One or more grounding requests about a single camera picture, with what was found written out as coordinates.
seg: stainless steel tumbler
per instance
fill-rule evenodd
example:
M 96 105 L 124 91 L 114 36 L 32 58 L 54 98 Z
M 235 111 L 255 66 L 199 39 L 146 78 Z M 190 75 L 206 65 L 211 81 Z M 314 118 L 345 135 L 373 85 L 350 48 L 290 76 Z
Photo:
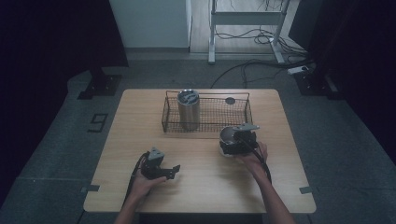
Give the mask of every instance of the stainless steel tumbler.
M 200 122 L 198 91 L 180 91 L 177 95 L 177 104 L 181 127 L 187 131 L 198 129 Z

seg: black strap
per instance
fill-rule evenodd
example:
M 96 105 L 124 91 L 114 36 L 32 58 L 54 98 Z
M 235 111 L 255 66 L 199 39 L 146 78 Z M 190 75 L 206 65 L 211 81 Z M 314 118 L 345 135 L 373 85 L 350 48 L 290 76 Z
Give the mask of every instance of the black strap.
M 144 153 L 139 158 L 139 161 L 137 161 L 136 165 L 134 166 L 134 170 L 132 171 L 131 179 L 129 180 L 128 189 L 126 190 L 125 199 L 124 199 L 123 203 L 125 203 L 126 199 L 128 198 L 129 194 L 131 193 L 132 185 L 134 184 L 134 177 L 136 176 L 136 173 L 137 173 L 137 170 L 139 169 L 140 163 L 142 162 L 143 158 L 146 158 L 148 155 L 149 155 L 149 152 Z
M 238 140 L 241 140 L 250 149 L 250 151 L 257 157 L 257 159 L 259 159 L 260 163 L 262 164 L 262 168 L 264 169 L 270 183 L 272 184 L 271 172 L 270 169 L 268 168 L 267 163 L 265 163 L 264 158 L 260 156 L 259 153 L 256 150 L 254 150 L 254 148 L 251 147 L 245 140 L 243 140 L 242 138 L 239 138 Z

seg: white wall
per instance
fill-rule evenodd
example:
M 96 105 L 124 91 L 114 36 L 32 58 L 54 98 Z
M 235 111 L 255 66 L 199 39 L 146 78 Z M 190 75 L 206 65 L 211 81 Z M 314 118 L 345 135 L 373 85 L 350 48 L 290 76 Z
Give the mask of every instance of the white wall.
M 188 48 L 191 0 L 110 0 L 125 48 Z

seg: gray carpet floor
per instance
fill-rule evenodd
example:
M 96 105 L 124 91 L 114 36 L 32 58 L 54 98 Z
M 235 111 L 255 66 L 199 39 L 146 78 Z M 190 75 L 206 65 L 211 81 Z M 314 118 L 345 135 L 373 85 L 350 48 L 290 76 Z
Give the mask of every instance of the gray carpet floor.
M 133 60 L 129 68 L 104 69 L 109 75 L 122 75 L 115 96 L 91 100 L 78 100 L 90 74 L 73 77 L 58 116 L 7 196 L 0 223 L 112 223 L 117 214 L 83 212 L 83 203 L 122 92 L 207 89 L 224 71 L 245 61 L 217 60 L 208 65 L 206 60 Z M 285 108 L 318 208 L 314 214 L 295 214 L 298 223 L 396 223 L 396 167 L 347 102 L 302 96 L 286 70 L 254 65 L 247 69 L 247 78 L 261 78 L 249 82 L 249 89 L 276 89 Z M 240 69 L 214 88 L 243 88 Z M 95 114 L 108 114 L 104 129 L 87 132 L 98 128 L 91 123 Z M 166 220 L 231 223 L 225 215 L 213 217 L 213 222 L 198 217 L 173 215 Z M 233 223 L 253 221 L 236 216 Z

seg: wire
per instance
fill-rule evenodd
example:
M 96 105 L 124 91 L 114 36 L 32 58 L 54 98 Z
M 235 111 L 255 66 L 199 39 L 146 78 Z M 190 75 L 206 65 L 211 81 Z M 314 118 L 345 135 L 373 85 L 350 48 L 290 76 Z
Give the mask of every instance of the wire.
M 262 7 L 262 5 L 263 5 L 264 3 L 265 3 L 265 0 L 262 1 L 262 4 L 261 4 L 261 5 L 259 5 L 259 7 L 257 8 L 257 11 L 259 11 L 260 7 Z
M 270 1 L 266 0 L 265 1 L 265 11 L 268 11 L 268 6 L 270 5 Z
M 231 7 L 233 8 L 233 10 L 236 11 L 236 9 L 233 7 L 233 0 L 230 0 L 230 4 L 231 4 Z
M 259 153 L 257 153 L 257 151 L 254 150 L 254 148 L 251 147 L 244 139 L 238 138 L 238 140 L 243 142 L 245 144 L 245 146 L 247 146 L 250 149 L 250 151 L 257 157 L 257 159 L 259 159 L 260 163 L 262 164 L 262 168 L 264 169 L 265 173 L 267 174 L 268 180 L 272 184 L 271 172 L 270 172 L 270 169 L 268 168 L 267 163 L 265 163 L 264 156 L 263 155 L 260 156 Z
M 125 201 L 128 198 L 128 195 L 130 194 L 130 192 L 132 190 L 132 185 L 134 184 L 134 178 L 136 177 L 136 173 L 137 173 L 137 170 L 139 169 L 140 163 L 148 155 L 149 155 L 149 152 L 146 152 L 142 156 L 140 156 L 139 160 L 137 161 L 136 165 L 134 166 L 134 170 L 132 171 L 131 179 L 129 180 L 128 189 L 126 190 L 126 194 L 125 194 L 125 198 L 124 198 L 124 202 L 123 202 L 122 206 L 125 204 Z
M 281 64 L 281 63 L 270 63 L 270 62 L 268 62 L 268 61 L 263 61 L 263 60 L 250 60 L 250 61 L 247 61 L 246 63 L 240 63 L 240 64 L 238 64 L 238 65 L 235 65 L 235 66 L 233 66 L 233 67 L 231 67 L 231 68 L 229 68 L 229 69 L 227 69 L 225 72 L 223 72 L 220 76 L 218 76 L 217 78 L 216 78 L 216 80 L 212 83 L 212 85 L 210 86 L 210 89 L 213 89 L 213 87 L 215 86 L 215 84 L 222 78 L 222 77 L 224 77 L 227 73 L 229 73 L 230 71 L 232 71 L 232 70 L 234 70 L 235 68 L 238 68 L 238 67 L 242 67 L 241 69 L 243 69 L 243 68 L 245 68 L 246 69 L 246 67 L 247 66 L 249 66 L 249 65 L 251 65 L 251 64 L 262 64 L 262 65 L 267 65 L 267 66 L 272 66 L 272 67 L 276 67 L 276 68 L 280 68 L 280 69 L 288 69 L 288 68 L 292 68 L 292 67 L 298 67 L 298 66 L 303 66 L 303 65 L 306 65 L 306 64 L 309 64 L 309 63 L 312 63 L 313 62 L 313 60 L 312 59 L 303 59 L 303 60 L 301 60 L 301 61 L 299 61 L 299 62 L 297 62 L 297 63 L 289 63 L 289 64 Z M 245 82 L 246 83 L 248 83 L 247 81 L 246 81 L 246 79 L 245 79 L 245 75 L 242 75 L 242 79 L 243 79 L 243 81 L 244 81 L 244 85 L 245 85 Z
M 281 68 L 281 69 L 279 69 L 277 72 L 275 72 L 271 77 L 259 77 L 259 78 L 256 78 L 256 79 L 252 79 L 252 80 L 249 80 L 249 81 L 246 81 L 246 83 L 249 83 L 249 82 L 255 82 L 255 81 L 259 81 L 259 80 L 263 80 L 263 79 L 267 79 L 267 78 L 275 78 L 281 71 L 283 71 L 283 70 L 285 70 L 286 68 Z
M 84 216 L 84 213 L 85 213 L 85 210 L 82 209 L 82 213 L 81 213 L 81 215 L 79 215 L 78 220 L 76 222 L 77 224 L 79 224 L 79 222 L 81 221 L 82 217 Z
M 277 8 L 279 8 L 279 11 L 282 11 L 283 1 L 284 0 L 281 0 L 280 4 L 275 6 L 275 3 L 277 2 L 277 0 L 275 0 L 273 5 L 271 7 L 269 7 L 269 8 L 271 8 L 273 11 L 275 11 Z
M 252 32 L 258 31 L 259 33 L 257 35 L 251 35 L 251 36 L 245 36 L 248 35 Z M 261 45 L 266 45 L 266 44 L 271 44 L 270 38 L 274 37 L 274 33 L 263 30 L 262 26 L 260 26 L 259 29 L 253 29 L 249 30 L 241 35 L 230 35 L 230 34 L 224 34 L 224 33 L 219 33 L 217 28 L 215 27 L 215 34 L 220 38 L 220 39 L 233 39 L 233 38 L 240 38 L 240 39 L 254 39 L 254 42 L 256 44 L 261 44 Z M 287 53 L 290 54 L 297 54 L 300 56 L 306 56 L 307 52 L 305 49 L 301 48 L 296 48 L 294 46 L 290 46 L 287 41 L 292 42 L 292 40 L 279 37 L 278 43 L 280 47 Z

